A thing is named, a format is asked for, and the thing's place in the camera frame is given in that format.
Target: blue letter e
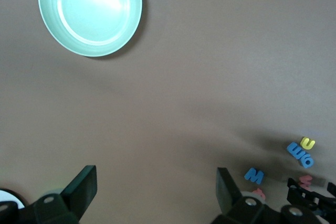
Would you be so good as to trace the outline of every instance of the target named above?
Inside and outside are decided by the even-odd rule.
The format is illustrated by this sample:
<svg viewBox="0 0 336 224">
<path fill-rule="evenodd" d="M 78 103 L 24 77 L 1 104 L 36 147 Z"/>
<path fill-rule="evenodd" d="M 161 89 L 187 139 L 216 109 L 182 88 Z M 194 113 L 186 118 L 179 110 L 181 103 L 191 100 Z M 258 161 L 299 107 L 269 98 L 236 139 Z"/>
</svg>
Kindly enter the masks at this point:
<svg viewBox="0 0 336 224">
<path fill-rule="evenodd" d="M 262 171 L 257 172 L 257 170 L 255 170 L 254 168 L 251 168 L 250 170 L 248 170 L 248 172 L 244 176 L 246 180 L 251 180 L 252 182 L 257 183 L 258 185 L 261 184 L 263 177 L 264 177 L 264 173 Z"/>
</svg>

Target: screw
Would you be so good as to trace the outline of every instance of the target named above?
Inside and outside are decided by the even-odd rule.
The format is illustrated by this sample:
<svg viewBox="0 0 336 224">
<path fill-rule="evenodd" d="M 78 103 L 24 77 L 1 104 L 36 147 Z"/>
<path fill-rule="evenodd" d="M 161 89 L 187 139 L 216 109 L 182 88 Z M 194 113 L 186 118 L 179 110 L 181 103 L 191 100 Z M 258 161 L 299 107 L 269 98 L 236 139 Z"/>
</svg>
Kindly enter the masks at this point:
<svg viewBox="0 0 336 224">
<path fill-rule="evenodd" d="M 245 203 L 248 204 L 249 206 L 255 206 L 255 205 L 257 205 L 256 201 L 254 199 L 252 199 L 252 198 L 247 198 L 245 200 Z"/>
<path fill-rule="evenodd" d="M 296 208 L 296 207 L 289 208 L 289 212 L 292 215 L 295 215 L 295 216 L 302 216 L 303 215 L 302 211 L 299 208 Z"/>
<path fill-rule="evenodd" d="M 7 208 L 8 208 L 8 205 L 0 206 L 0 212 L 6 210 Z"/>
<path fill-rule="evenodd" d="M 45 204 L 47 204 L 47 203 L 52 202 L 53 200 L 54 200 L 54 198 L 53 198 L 52 196 L 50 196 L 50 197 L 45 198 L 45 199 L 43 200 L 43 202 L 44 202 Z"/>
</svg>

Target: bolt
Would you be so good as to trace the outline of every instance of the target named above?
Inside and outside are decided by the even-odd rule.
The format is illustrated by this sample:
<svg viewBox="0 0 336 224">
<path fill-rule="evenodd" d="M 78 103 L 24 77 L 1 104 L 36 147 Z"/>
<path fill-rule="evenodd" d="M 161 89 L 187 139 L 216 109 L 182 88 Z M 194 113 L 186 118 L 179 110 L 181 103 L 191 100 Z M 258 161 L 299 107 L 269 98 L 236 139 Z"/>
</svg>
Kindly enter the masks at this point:
<svg viewBox="0 0 336 224">
<path fill-rule="evenodd" d="M 0 212 L 6 210 L 7 208 L 8 208 L 8 205 L 0 206 Z"/>
<path fill-rule="evenodd" d="M 52 196 L 50 196 L 50 197 L 45 198 L 45 199 L 43 200 L 43 202 L 44 202 L 45 204 L 47 204 L 47 203 L 52 202 L 53 200 L 54 200 L 54 198 L 53 198 Z"/>
<path fill-rule="evenodd" d="M 252 198 L 247 198 L 245 200 L 245 203 L 248 204 L 249 206 L 255 206 L 255 205 L 257 205 L 256 201 L 254 199 L 252 199 Z"/>
<path fill-rule="evenodd" d="M 296 207 L 289 208 L 289 212 L 292 215 L 295 215 L 295 216 L 302 216 L 303 215 L 302 211 L 299 208 L 296 208 Z"/>
</svg>

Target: table surface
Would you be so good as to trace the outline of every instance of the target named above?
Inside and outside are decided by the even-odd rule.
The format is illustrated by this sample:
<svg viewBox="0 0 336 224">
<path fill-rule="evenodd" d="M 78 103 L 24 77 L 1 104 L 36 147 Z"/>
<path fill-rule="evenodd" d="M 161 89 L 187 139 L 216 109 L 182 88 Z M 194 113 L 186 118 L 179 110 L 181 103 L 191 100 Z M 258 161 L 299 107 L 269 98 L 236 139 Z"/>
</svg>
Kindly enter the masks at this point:
<svg viewBox="0 0 336 224">
<path fill-rule="evenodd" d="M 82 224 L 206 224 L 217 167 L 277 210 L 290 176 L 336 182 L 336 0 L 143 0 L 100 58 L 57 43 L 37 0 L 0 7 L 0 187 L 33 202 L 94 164 Z M 286 151 L 303 136 L 309 169 Z"/>
</svg>

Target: turquoise plate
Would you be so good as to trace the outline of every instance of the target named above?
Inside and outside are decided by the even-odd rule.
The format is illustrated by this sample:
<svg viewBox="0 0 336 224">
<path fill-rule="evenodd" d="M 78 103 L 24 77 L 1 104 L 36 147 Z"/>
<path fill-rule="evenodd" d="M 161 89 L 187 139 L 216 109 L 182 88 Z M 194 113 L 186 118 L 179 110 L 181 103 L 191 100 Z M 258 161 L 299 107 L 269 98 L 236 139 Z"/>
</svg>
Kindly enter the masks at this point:
<svg viewBox="0 0 336 224">
<path fill-rule="evenodd" d="M 123 47 L 138 27 L 142 0 L 38 0 L 51 35 L 65 48 L 84 56 L 111 54 Z"/>
</svg>

